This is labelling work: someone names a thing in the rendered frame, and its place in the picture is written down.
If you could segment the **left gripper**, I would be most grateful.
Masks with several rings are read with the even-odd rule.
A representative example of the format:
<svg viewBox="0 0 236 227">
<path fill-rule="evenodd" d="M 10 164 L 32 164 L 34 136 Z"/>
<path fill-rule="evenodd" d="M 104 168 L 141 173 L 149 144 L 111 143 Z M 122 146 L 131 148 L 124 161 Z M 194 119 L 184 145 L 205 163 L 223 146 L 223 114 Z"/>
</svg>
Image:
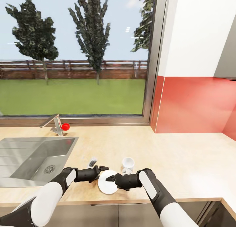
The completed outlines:
<svg viewBox="0 0 236 227">
<path fill-rule="evenodd" d="M 98 168 L 98 166 L 95 165 L 93 169 L 84 169 L 85 176 L 83 181 L 89 181 L 89 183 L 92 183 L 94 180 L 99 179 L 99 174 L 105 170 L 109 170 L 109 167 L 100 166 Z"/>
</svg>

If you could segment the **saucer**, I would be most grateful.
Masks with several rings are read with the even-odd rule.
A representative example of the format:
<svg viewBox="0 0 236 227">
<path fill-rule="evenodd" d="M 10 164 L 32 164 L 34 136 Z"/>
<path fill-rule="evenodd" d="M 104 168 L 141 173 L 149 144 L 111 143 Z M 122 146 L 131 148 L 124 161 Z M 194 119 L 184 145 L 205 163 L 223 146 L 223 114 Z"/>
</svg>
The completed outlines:
<svg viewBox="0 0 236 227">
<path fill-rule="evenodd" d="M 116 174 L 117 174 L 117 172 L 113 171 L 113 170 L 105 170 L 100 174 L 100 177 L 98 179 L 98 185 L 99 185 L 99 189 L 103 193 L 112 194 L 118 190 L 115 182 L 106 181 L 106 178 L 108 178 L 112 175 L 116 175 Z"/>
</svg>

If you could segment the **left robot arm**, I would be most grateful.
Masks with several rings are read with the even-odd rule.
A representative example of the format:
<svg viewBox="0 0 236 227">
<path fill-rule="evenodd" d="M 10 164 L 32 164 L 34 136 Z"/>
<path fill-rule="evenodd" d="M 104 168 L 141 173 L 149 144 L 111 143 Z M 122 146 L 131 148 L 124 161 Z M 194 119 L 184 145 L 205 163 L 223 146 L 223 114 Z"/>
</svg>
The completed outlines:
<svg viewBox="0 0 236 227">
<path fill-rule="evenodd" d="M 93 157 L 86 169 L 67 167 L 40 190 L 24 200 L 13 212 L 0 217 L 0 227 L 43 227 L 54 212 L 55 207 L 74 181 L 89 181 L 99 179 L 100 173 L 109 167 L 97 165 L 97 157 Z"/>
</svg>

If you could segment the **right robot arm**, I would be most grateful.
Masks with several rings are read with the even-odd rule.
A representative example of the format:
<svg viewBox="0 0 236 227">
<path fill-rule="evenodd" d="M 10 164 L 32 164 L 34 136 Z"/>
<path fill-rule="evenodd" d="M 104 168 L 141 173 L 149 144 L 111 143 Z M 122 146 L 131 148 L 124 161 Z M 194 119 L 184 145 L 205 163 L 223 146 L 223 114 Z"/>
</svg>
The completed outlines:
<svg viewBox="0 0 236 227">
<path fill-rule="evenodd" d="M 115 182 L 118 189 L 126 191 L 143 186 L 163 227 L 199 227 L 156 178 L 152 170 L 138 170 L 133 174 L 125 167 L 122 172 L 122 175 L 117 173 L 106 178 L 106 181 Z"/>
</svg>

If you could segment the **coffee cup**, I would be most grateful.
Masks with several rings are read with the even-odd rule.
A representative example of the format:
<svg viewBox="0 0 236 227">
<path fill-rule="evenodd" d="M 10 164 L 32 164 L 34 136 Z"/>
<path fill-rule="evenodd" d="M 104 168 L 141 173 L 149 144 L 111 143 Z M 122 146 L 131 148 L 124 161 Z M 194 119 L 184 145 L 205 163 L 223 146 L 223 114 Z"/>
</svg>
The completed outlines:
<svg viewBox="0 0 236 227">
<path fill-rule="evenodd" d="M 130 157 L 126 157 L 125 159 L 123 159 L 122 161 L 123 167 L 127 167 L 128 169 L 132 170 L 134 168 L 134 160 Z"/>
</svg>

